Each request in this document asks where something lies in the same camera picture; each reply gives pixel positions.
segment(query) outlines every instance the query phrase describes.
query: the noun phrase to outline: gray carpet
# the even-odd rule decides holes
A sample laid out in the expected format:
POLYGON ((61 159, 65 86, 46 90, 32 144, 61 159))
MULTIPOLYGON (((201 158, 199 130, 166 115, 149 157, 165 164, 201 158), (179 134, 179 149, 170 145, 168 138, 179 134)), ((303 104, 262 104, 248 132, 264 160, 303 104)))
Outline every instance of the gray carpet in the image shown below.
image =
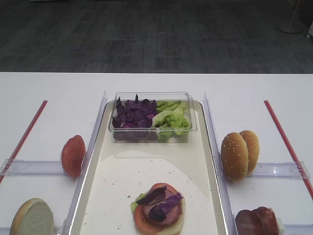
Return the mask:
POLYGON ((1 0, 0 71, 313 73, 306 31, 275 28, 290 11, 287 0, 1 0))

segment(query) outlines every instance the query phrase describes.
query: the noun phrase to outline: red straw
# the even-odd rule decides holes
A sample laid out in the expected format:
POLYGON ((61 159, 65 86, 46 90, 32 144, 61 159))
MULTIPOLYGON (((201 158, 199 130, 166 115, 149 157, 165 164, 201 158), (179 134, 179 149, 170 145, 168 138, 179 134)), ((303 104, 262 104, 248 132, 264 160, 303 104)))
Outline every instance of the red straw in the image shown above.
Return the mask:
POLYGON ((22 145, 24 144, 27 136, 29 135, 31 129, 33 128, 33 126, 35 125, 36 121, 38 120, 40 114, 42 113, 42 111, 45 108, 45 105, 47 104, 47 100, 44 100, 43 103, 41 104, 40 108, 38 109, 37 113, 35 114, 34 118, 32 119, 31 123, 29 124, 28 128, 26 129, 24 135, 22 136, 20 142, 18 143, 18 145, 16 146, 16 148, 14 149, 11 157, 9 158, 9 161, 7 162, 3 174, 0 175, 0 183, 2 182, 3 178, 4 178, 4 173, 8 170, 8 168, 10 167, 10 165, 12 164, 13 160, 16 158, 17 154, 19 153, 22 145))
POLYGON ((276 117, 276 115, 274 113, 274 110, 272 109, 271 105, 269 104, 269 101, 265 100, 264 103, 265 103, 265 105, 266 105, 266 107, 267 107, 267 109, 269 111, 269 114, 271 115, 271 117, 272 117, 272 119, 273 119, 273 121, 274 121, 274 123, 275 123, 275 125, 276 125, 276 127, 277 127, 277 129, 278 129, 278 131, 279 131, 279 133, 281 135, 281 137, 283 138, 283 141, 284 141, 284 143, 285 143, 285 145, 286 145, 286 147, 287 147, 287 149, 288 149, 288 151, 289 151, 293 161, 296 162, 296 164, 297 164, 297 166, 299 168, 299 171, 300 171, 300 173, 302 175, 303 182, 304 182, 305 186, 307 187, 307 189, 308 189, 308 191, 309 191, 309 193, 311 195, 311 198, 313 199, 313 187, 312 187, 312 184, 310 183, 309 179, 305 178, 305 173, 302 170, 301 163, 300 163, 300 161, 299 161, 295 151, 293 150, 293 148, 292 148, 292 146, 291 146, 291 144, 290 144, 290 142, 289 142, 289 140, 288 140, 288 138, 287 138, 287 136, 286 136, 286 134, 285 134, 285 132, 284 132, 284 130, 282 128, 282 126, 280 125, 280 123, 278 121, 278 118, 276 117))

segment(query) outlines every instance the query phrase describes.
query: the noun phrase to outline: white tabletop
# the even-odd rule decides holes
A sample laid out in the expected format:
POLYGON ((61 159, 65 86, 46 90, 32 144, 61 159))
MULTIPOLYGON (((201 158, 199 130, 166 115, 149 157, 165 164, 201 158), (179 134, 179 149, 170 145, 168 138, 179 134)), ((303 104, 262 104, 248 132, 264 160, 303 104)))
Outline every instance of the white tabletop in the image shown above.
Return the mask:
MULTIPOLYGON (((201 103, 206 92, 218 144, 229 132, 249 129, 259 136, 260 162, 292 162, 263 103, 269 100, 298 158, 313 176, 312 87, 311 74, 0 72, 0 162, 10 157, 45 99, 47 106, 17 159, 58 160, 64 143, 76 134, 87 146, 104 91, 108 100, 113 100, 116 92, 187 91, 201 103)), ((312 200, 308 192, 304 193, 308 196, 303 203, 311 205, 295 223, 312 223, 312 200)), ((284 205, 288 201, 282 198, 277 203, 284 205)))

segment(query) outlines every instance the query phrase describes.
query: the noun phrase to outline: sliced tomato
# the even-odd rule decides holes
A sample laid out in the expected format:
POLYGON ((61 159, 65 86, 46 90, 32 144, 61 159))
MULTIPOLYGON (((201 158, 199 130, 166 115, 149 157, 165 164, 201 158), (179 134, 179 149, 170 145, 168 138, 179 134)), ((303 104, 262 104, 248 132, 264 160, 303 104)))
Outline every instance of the sliced tomato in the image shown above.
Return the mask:
POLYGON ((166 187, 167 190, 171 191, 173 194, 176 194, 176 193, 177 193, 177 190, 176 190, 173 186, 171 186, 171 185, 169 185, 169 184, 167 184, 167 183, 157 183, 157 184, 154 184, 154 185, 151 187, 150 190, 153 190, 153 189, 156 189, 156 188, 160 188, 160 187, 165 186, 165 185, 167 186, 167 187, 166 187))
POLYGON ((62 167, 67 175, 79 176, 85 152, 85 143, 81 136, 76 135, 67 141, 62 150, 62 167))
POLYGON ((136 207, 134 211, 134 221, 138 230, 145 235, 155 235, 163 229, 162 227, 155 226, 149 222, 142 212, 142 205, 136 207))

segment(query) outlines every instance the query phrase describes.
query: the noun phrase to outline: white tray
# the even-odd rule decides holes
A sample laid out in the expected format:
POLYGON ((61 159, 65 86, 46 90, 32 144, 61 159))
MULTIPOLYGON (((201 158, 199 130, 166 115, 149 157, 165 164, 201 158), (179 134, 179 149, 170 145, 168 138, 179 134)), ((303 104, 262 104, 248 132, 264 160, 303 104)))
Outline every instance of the white tray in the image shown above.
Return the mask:
POLYGON ((186 200, 181 235, 226 234, 202 105, 194 101, 199 128, 187 143, 114 143, 107 129, 112 105, 104 111, 70 233, 140 234, 130 204, 165 182, 186 200))

